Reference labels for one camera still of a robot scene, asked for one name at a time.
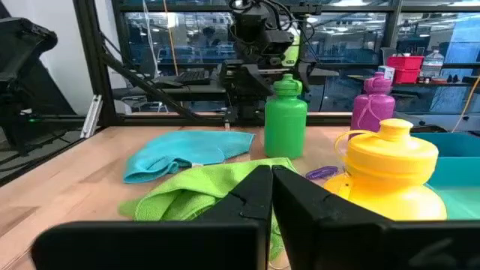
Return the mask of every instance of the red container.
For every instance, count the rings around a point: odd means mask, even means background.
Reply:
[[[395,70],[418,70],[422,66],[423,56],[390,56],[387,59],[387,66]]]
[[[419,77],[420,71],[420,69],[395,70],[393,83],[417,83],[417,78]]]

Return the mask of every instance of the purple object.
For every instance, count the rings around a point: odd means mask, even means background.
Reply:
[[[353,101],[350,130],[377,132],[380,121],[393,116],[395,99],[386,94],[392,90],[392,81],[383,78],[383,72],[376,72],[372,78],[364,81],[364,90],[367,94],[360,94]]]
[[[319,169],[315,169],[305,175],[308,180],[326,179],[337,174],[338,168],[336,166],[323,166]]]

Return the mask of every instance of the green water bottle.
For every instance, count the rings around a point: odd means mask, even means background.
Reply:
[[[284,74],[274,83],[277,97],[265,105],[265,153],[270,158],[298,158],[303,154],[307,104],[297,98],[302,82]]]

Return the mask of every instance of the light blue cloth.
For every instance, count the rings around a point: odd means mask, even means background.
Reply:
[[[127,161],[124,182],[153,181],[180,167],[220,164],[250,149],[254,135],[233,131],[176,131],[147,143]]]

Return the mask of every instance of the yellow cable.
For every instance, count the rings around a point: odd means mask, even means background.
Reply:
[[[470,101],[472,100],[473,93],[475,92],[475,89],[477,88],[477,85],[479,84],[479,82],[480,82],[480,76],[478,76],[477,80],[476,80],[475,83],[473,84],[472,89],[470,90],[470,94],[469,94],[468,98],[466,99],[465,107],[463,108],[463,111],[462,111],[462,113],[460,114],[460,118],[458,119],[457,124],[455,125],[455,127],[451,130],[452,133],[457,130],[458,125],[459,125],[460,122],[462,121],[462,118],[464,117],[464,114],[465,114],[465,112],[467,111],[468,106],[470,105]]]
[[[172,57],[173,57],[173,66],[175,67],[175,75],[179,75],[179,67],[177,67],[177,58],[175,55],[175,47],[173,46],[173,37],[172,37],[172,30],[168,27],[168,10],[167,10],[167,0],[163,0],[163,9],[165,10],[166,15],[166,24],[168,28],[168,36],[170,39],[170,46],[172,47]]]

